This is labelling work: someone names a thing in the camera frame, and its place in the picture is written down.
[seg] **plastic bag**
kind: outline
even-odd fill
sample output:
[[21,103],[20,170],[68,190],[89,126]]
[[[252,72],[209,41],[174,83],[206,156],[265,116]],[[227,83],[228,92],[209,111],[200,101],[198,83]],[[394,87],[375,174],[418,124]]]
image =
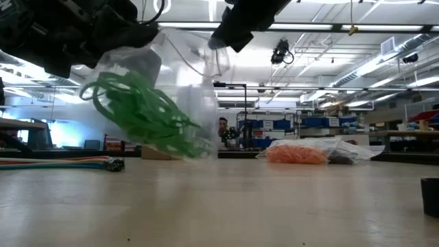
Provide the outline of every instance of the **plastic bag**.
[[225,49],[207,38],[162,30],[146,46],[105,53],[69,107],[90,127],[172,156],[215,156],[212,78],[229,68]]
[[360,161],[370,160],[382,153],[385,146],[358,146],[340,141],[331,153],[329,160],[332,164],[356,164]]
[[320,139],[277,140],[256,157],[270,163],[324,165],[336,146],[337,141]]

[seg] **cardboard box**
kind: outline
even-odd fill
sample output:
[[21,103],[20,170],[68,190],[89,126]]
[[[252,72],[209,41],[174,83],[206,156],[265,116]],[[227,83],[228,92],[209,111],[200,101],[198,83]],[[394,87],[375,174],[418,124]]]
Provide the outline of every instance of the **cardboard box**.
[[156,161],[178,161],[181,158],[180,157],[174,157],[169,154],[166,154],[164,152],[153,150],[152,148],[149,148],[147,146],[142,146],[142,159],[148,159],[148,160],[156,160]]

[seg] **green wire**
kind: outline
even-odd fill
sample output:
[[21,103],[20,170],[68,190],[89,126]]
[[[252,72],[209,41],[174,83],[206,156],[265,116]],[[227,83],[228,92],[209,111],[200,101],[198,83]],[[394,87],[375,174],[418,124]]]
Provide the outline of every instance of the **green wire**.
[[[84,93],[92,89],[91,97]],[[105,95],[105,106],[99,96]],[[205,130],[193,123],[164,92],[136,72],[117,75],[101,72],[96,82],[91,82],[80,91],[80,98],[92,100],[96,110],[119,126],[132,141],[150,145],[161,152],[189,158],[200,157],[209,150],[209,142],[201,137],[192,137]]]

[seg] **black cup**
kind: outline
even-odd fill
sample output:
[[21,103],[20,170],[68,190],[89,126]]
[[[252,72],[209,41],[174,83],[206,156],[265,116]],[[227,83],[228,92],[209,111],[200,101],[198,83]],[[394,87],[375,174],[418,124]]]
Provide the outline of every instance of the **black cup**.
[[422,178],[420,187],[423,192],[424,213],[439,217],[439,178]]

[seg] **air vent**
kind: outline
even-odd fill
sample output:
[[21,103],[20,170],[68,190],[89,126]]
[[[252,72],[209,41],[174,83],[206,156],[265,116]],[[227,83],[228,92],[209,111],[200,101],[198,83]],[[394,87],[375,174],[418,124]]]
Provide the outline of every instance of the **air vent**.
[[420,102],[422,100],[423,100],[423,96],[422,95],[417,95],[417,96],[412,98],[412,103]]
[[386,56],[395,52],[395,37],[389,38],[381,44],[381,55]]
[[[218,106],[221,108],[244,108],[245,102],[218,102]],[[253,108],[254,102],[247,102],[247,107]]]
[[390,102],[389,108],[390,109],[396,108],[396,102]]

